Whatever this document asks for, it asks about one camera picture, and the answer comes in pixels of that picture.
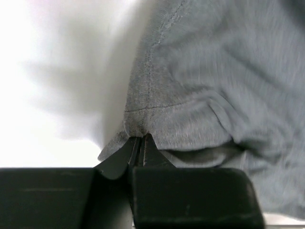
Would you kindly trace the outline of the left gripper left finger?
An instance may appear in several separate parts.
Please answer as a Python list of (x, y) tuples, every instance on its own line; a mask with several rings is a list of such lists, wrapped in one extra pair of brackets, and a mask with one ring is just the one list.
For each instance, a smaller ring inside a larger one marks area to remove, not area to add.
[(127, 169), (139, 138), (95, 167), (3, 168), (3, 229), (130, 229)]

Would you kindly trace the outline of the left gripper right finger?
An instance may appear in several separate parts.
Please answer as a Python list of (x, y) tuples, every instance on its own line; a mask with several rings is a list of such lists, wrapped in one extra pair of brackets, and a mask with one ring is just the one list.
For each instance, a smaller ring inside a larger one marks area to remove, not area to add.
[(263, 229), (248, 176), (235, 168), (177, 168), (148, 134), (130, 160), (133, 221), (138, 229)]

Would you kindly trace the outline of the grey shorts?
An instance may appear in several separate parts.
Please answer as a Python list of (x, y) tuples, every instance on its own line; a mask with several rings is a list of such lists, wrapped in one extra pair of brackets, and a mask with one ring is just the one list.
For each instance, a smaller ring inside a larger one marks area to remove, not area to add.
[(234, 167), (263, 212), (305, 217), (305, 3), (158, 0), (105, 160), (152, 134), (178, 167)]

